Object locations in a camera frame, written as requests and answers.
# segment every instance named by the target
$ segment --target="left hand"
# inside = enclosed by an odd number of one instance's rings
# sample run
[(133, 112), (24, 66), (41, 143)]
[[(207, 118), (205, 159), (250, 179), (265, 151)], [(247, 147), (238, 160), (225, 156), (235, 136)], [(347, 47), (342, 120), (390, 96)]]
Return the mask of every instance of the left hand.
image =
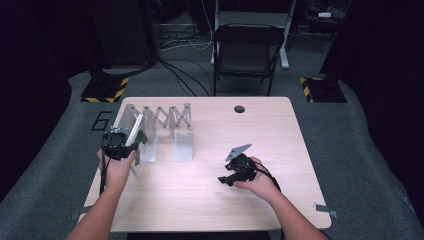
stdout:
[[(106, 178), (106, 189), (118, 191), (122, 193), (127, 183), (128, 176), (130, 174), (131, 164), (134, 161), (136, 152), (131, 151), (130, 155), (127, 158), (122, 159), (121, 161), (114, 160), (105, 156), (106, 165), (109, 162), (107, 167), (107, 178)], [(102, 170), (102, 150), (97, 151), (97, 157), (100, 159), (99, 169)]]

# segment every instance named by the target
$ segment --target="wrist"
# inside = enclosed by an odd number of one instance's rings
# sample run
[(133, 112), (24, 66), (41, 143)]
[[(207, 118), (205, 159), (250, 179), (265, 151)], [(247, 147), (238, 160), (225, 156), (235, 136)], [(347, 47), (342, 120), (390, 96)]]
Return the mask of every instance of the wrist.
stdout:
[(274, 204), (276, 204), (277, 202), (281, 201), (282, 198), (285, 198), (285, 196), (278, 191), (277, 189), (275, 191), (272, 191), (269, 195), (268, 198), (265, 199), (265, 201), (273, 206)]
[(106, 193), (108, 196), (120, 198), (123, 191), (124, 189), (113, 188), (113, 187), (108, 188), (106, 186), (105, 191), (102, 193), (102, 195)]

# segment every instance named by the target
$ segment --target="cable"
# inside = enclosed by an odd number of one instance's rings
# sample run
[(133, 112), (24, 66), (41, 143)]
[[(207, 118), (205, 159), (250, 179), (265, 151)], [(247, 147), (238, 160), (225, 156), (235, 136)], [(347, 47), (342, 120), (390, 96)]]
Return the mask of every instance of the cable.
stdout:
[[(200, 33), (188, 33), (186, 32), (190, 27), (183, 31), (166, 31), (162, 33), (162, 38), (165, 39), (160, 46), (160, 49), (169, 48), (175, 46), (180, 42), (197, 41), (202, 38)], [(191, 34), (190, 36), (178, 37), (178, 34)]]
[(193, 92), (193, 90), (187, 85), (187, 83), (186, 82), (184, 82), (184, 80), (174, 71), (174, 69), (172, 69), (172, 67), (170, 67), (169, 65), (168, 65), (168, 63), (167, 62), (165, 62), (165, 61), (163, 61), (162, 59), (159, 59), (159, 62), (160, 63), (162, 63), (162, 65), (164, 66), (164, 67), (166, 67), (169, 71), (171, 71), (174, 75), (175, 75), (175, 77), (177, 78), (177, 82), (178, 82), (178, 84), (180, 85), (180, 87), (181, 87), (181, 89), (188, 95), (188, 96), (190, 96), (190, 94), (188, 94), (186, 91), (185, 91), (185, 89), (181, 86), (181, 84), (180, 84), (180, 81), (190, 90), (190, 92), (196, 97), (196, 94)]
[(187, 77), (189, 77), (190, 79), (192, 79), (193, 81), (195, 81), (197, 84), (199, 84), (199, 86), (201, 86), (202, 88), (203, 88), (203, 90), (206, 92), (206, 95), (207, 96), (210, 96), (209, 95), (209, 92), (206, 90), (206, 88), (203, 86), (203, 84), (202, 83), (200, 83), (198, 80), (196, 80), (195, 78), (193, 78), (192, 76), (190, 76), (188, 73), (186, 73), (186, 72), (184, 72), (183, 70), (181, 70), (181, 69), (179, 69), (178, 67), (176, 67), (176, 66), (174, 66), (174, 65), (172, 65), (172, 64), (170, 64), (170, 63), (168, 63), (168, 62), (166, 62), (166, 61), (164, 61), (163, 59), (159, 59), (158, 60), (164, 67), (166, 67), (169, 71), (171, 71), (174, 75), (175, 75), (175, 77), (177, 78), (177, 82), (178, 82), (178, 84), (180, 85), (180, 87), (181, 87), (181, 89), (188, 95), (188, 96), (190, 96), (190, 94), (189, 93), (187, 93), (187, 91), (185, 91), (185, 89), (181, 86), (181, 84), (180, 84), (180, 82), (182, 82), (185, 86), (186, 86), (186, 88), (194, 95), (194, 96), (196, 96), (197, 97), (197, 95), (194, 93), (194, 91), (188, 86), (188, 84), (180, 77), (180, 75), (178, 75), (178, 73), (175, 71), (175, 70), (177, 70), (177, 71), (179, 71), (179, 72), (181, 72), (181, 73), (183, 73), (184, 75), (186, 75)]
[[(210, 24), (210, 21), (209, 21), (209, 18), (208, 18), (208, 14), (206, 13), (206, 8), (205, 8), (204, 0), (202, 0), (202, 7), (203, 7), (203, 12), (205, 14), (205, 18), (206, 18), (206, 21), (207, 21), (208, 27), (209, 27), (209, 33), (210, 33), (209, 42), (207, 42), (207, 43), (194, 43), (190, 39), (187, 39), (187, 42), (189, 42), (190, 44), (176, 45), (176, 46), (168, 47), (168, 48), (165, 48), (165, 49), (161, 49), (160, 50), (161, 52), (167, 51), (167, 50), (171, 50), (171, 49), (174, 49), (174, 48), (178, 48), (178, 47), (193, 47), (196, 50), (202, 51), (202, 50), (207, 49), (212, 44), (212, 40), (213, 40), (212, 27), (211, 27), (211, 24)], [(204, 46), (202, 48), (197, 48), (196, 47), (196, 46), (201, 46), (201, 45), (205, 45), (205, 44), (206, 44), (206, 46)]]
[(205, 68), (202, 65), (200, 65), (197, 62), (195, 62), (193, 60), (190, 60), (190, 59), (167, 59), (167, 60), (168, 61), (176, 61), (176, 60), (178, 60), (178, 61), (189, 61), (189, 62), (191, 62), (191, 63), (196, 64), (197, 66), (199, 66), (203, 70), (203, 72), (205, 73), (206, 79), (208, 79), (208, 82), (209, 82), (210, 92), (212, 92), (212, 82), (211, 82), (211, 80), (210, 80), (210, 78), (208, 76), (208, 73), (206, 72)]
[(324, 234), (324, 236), (328, 239), (328, 240), (333, 240), (333, 238), (330, 237), (330, 235), (328, 235), (326, 232), (324, 232), (324, 230), (320, 230), (320, 232), (322, 234)]
[(275, 185), (275, 187), (278, 189), (278, 191), (280, 191), (281, 192), (281, 188), (280, 188), (280, 185), (278, 184), (278, 182), (277, 182), (277, 179), (275, 179), (275, 177), (273, 177), (272, 175), (271, 175), (271, 172), (270, 171), (268, 171), (268, 169), (266, 169), (266, 167), (264, 166), (264, 165), (262, 165), (261, 163), (258, 163), (258, 162), (255, 162), (255, 161), (253, 161), (253, 160), (251, 160), (253, 163), (255, 163), (255, 164), (259, 164), (259, 165), (261, 165), (263, 168), (265, 168), (265, 170), (266, 171), (264, 171), (264, 170), (262, 170), (262, 169), (259, 169), (258, 167), (252, 167), (252, 166), (250, 166), (250, 165), (243, 165), (243, 164), (236, 164), (236, 165), (233, 165), (233, 166), (235, 166), (235, 167), (245, 167), (245, 168), (250, 168), (250, 169), (252, 169), (252, 170), (254, 170), (254, 171), (258, 171), (258, 172), (261, 172), (261, 173), (263, 173), (263, 174), (265, 174), (265, 176), (267, 176), (267, 177), (269, 177), (270, 179), (271, 179), (271, 181), (274, 183), (274, 185)]
[(106, 177), (107, 177), (107, 168), (109, 166), (109, 162), (110, 162), (110, 157), (109, 157), (109, 161), (106, 165), (106, 160), (105, 160), (105, 153), (103, 151), (103, 146), (104, 146), (104, 137), (102, 137), (102, 140), (100, 141), (100, 149), (102, 149), (102, 170), (100, 173), (100, 192), (99, 192), (99, 196), (102, 195), (103, 191), (105, 190), (105, 186), (106, 186)]
[(161, 51), (163, 52), (172, 48), (183, 47), (183, 46), (193, 46), (193, 44), (194, 45), (206, 44), (206, 43), (191, 43), (190, 45), (177, 45), (180, 42), (191, 42), (190, 39), (195, 39), (194, 36), (197, 36), (197, 35), (193, 35), (192, 37), (187, 37), (187, 38), (177, 38), (177, 39), (170, 40), (166, 43), (162, 43)]

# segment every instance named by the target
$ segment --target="black wire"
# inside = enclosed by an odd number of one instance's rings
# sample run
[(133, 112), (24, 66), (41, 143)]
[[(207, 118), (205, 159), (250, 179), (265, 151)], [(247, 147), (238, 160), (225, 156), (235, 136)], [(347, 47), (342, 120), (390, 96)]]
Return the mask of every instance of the black wire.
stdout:
[(109, 157), (109, 161), (106, 164), (106, 159), (105, 159), (105, 152), (103, 150), (103, 146), (104, 146), (104, 137), (102, 137), (101, 140), (101, 151), (102, 151), (102, 169), (101, 169), (101, 175), (100, 175), (100, 192), (99, 192), (99, 196), (103, 193), (103, 191), (105, 190), (105, 186), (106, 186), (106, 178), (107, 178), (107, 169), (109, 168), (109, 163), (111, 161), (111, 157)]
[(199, 66), (203, 70), (203, 72), (205, 73), (206, 79), (208, 79), (208, 82), (209, 82), (210, 92), (212, 92), (212, 81), (210, 80), (208, 73), (206, 72), (205, 68), (202, 65), (198, 64), (197, 62), (195, 62), (193, 60), (186, 59), (186, 58), (184, 58), (184, 59), (167, 59), (167, 61), (189, 61), (189, 62), (192, 62), (193, 64), (196, 64), (197, 66)]
[(187, 83), (186, 82), (184, 82), (184, 80), (174, 71), (174, 69), (172, 69), (169, 65), (168, 65), (168, 63), (167, 62), (165, 62), (165, 61), (163, 61), (162, 59), (159, 59), (159, 62), (160, 63), (162, 63), (162, 65), (164, 66), (164, 67), (166, 67), (169, 71), (171, 71), (173, 74), (174, 74), (174, 76), (177, 78), (177, 82), (178, 82), (178, 84), (180, 85), (180, 87), (181, 87), (181, 89), (188, 95), (188, 96), (190, 96), (190, 94), (188, 94), (185, 90), (184, 90), (184, 88), (181, 86), (181, 84), (180, 84), (180, 81), (190, 90), (190, 92), (194, 95), (194, 96), (196, 96), (196, 94), (193, 92), (193, 90), (187, 85)]
[[(262, 164), (260, 164), (260, 163), (258, 163), (258, 162), (255, 162), (255, 161), (253, 161), (253, 160), (251, 160), (252, 162), (254, 162), (254, 163), (257, 163), (257, 164), (259, 164), (259, 165), (261, 165), (262, 167), (264, 167), (265, 168), (265, 166), (264, 165), (262, 165)], [(232, 166), (235, 166), (235, 167), (246, 167), (246, 168), (250, 168), (250, 169), (253, 169), (253, 170), (255, 170), (255, 171), (258, 171), (258, 172), (261, 172), (261, 173), (263, 173), (263, 174), (265, 174), (265, 176), (267, 176), (267, 177), (269, 177), (270, 179), (271, 179), (271, 181), (274, 183), (274, 185), (275, 185), (275, 187), (278, 189), (278, 191), (280, 191), (281, 192), (281, 188), (280, 188), (280, 185), (278, 184), (278, 182), (277, 182), (277, 179), (275, 179), (272, 175), (271, 175), (271, 173), (268, 171), (268, 169), (266, 169), (265, 168), (265, 170), (266, 171), (264, 171), (264, 170), (262, 170), (262, 169), (259, 169), (259, 168), (257, 168), (256, 166), (255, 167), (252, 167), (252, 166), (250, 166), (250, 165), (243, 165), (243, 164), (236, 164), (236, 165), (232, 165)]]
[(174, 69), (176, 69), (176, 70), (178, 70), (179, 72), (181, 72), (182, 74), (184, 74), (184, 75), (186, 75), (187, 77), (189, 77), (190, 79), (192, 79), (193, 81), (195, 81), (197, 84), (199, 84), (199, 86), (201, 86), (202, 88), (203, 88), (203, 90), (206, 92), (206, 95), (207, 96), (210, 96), (209, 95), (209, 92), (208, 92), (208, 90), (206, 90), (206, 88), (203, 86), (203, 84), (202, 83), (200, 83), (198, 80), (196, 80), (195, 78), (193, 78), (192, 76), (190, 76), (188, 73), (186, 73), (185, 71), (183, 71), (183, 70), (181, 70), (181, 69), (179, 69), (178, 67), (176, 67), (176, 66), (174, 66), (174, 65), (172, 65), (172, 64), (170, 64), (170, 63), (168, 63), (168, 62), (165, 62), (163, 59), (160, 59), (160, 61), (161, 62), (164, 62), (166, 65), (168, 65), (168, 66), (170, 66), (170, 67), (172, 67), (172, 68), (174, 68)]
[(162, 38), (165, 38), (165, 40), (161, 42), (160, 49), (163, 50), (170, 47), (174, 47), (181, 42), (195, 42), (197, 40), (202, 39), (202, 35), (200, 33), (195, 33), (195, 34), (192, 34), (191, 36), (186, 36), (186, 37), (178, 37), (178, 33), (189, 34), (189, 33), (178, 32), (178, 31), (165, 32), (164, 33), (165, 36), (162, 35)]
[(324, 234), (324, 236), (328, 239), (328, 240), (333, 240), (333, 238), (330, 237), (330, 235), (328, 235), (326, 232), (324, 232), (324, 230), (320, 230), (322, 234)]

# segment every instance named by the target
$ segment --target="chair leg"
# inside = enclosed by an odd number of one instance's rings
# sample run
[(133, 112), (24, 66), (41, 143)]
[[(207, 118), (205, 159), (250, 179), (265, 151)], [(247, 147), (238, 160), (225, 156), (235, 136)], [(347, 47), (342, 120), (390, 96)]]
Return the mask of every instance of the chair leg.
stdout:
[(269, 84), (268, 84), (268, 91), (266, 93), (267, 96), (271, 95), (271, 87), (272, 87), (272, 81), (274, 80), (274, 73), (269, 78)]
[(286, 38), (286, 52), (290, 51), (291, 44), (293, 43), (294, 37), (296, 37), (297, 28), (298, 26), (294, 28), (293, 32), (291, 33), (290, 39), (289, 36), (287, 36)]
[(213, 96), (214, 97), (216, 96), (216, 78), (217, 78), (216, 73), (214, 73), (213, 75)]

